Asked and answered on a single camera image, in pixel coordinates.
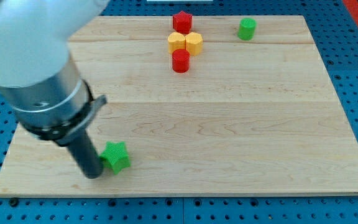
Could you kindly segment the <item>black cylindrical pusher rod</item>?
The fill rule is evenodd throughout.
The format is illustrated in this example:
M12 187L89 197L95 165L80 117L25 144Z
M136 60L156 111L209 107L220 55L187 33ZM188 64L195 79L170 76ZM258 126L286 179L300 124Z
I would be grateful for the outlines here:
M86 178L95 179L103 173L103 163L86 130L76 134L67 149Z

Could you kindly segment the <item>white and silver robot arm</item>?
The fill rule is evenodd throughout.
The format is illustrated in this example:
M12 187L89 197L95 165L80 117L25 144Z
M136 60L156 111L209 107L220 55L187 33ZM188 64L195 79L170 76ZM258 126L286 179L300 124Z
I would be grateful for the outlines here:
M65 147L94 179L103 164L87 127L107 102L94 97L68 46L107 0L0 0L0 94L36 138Z

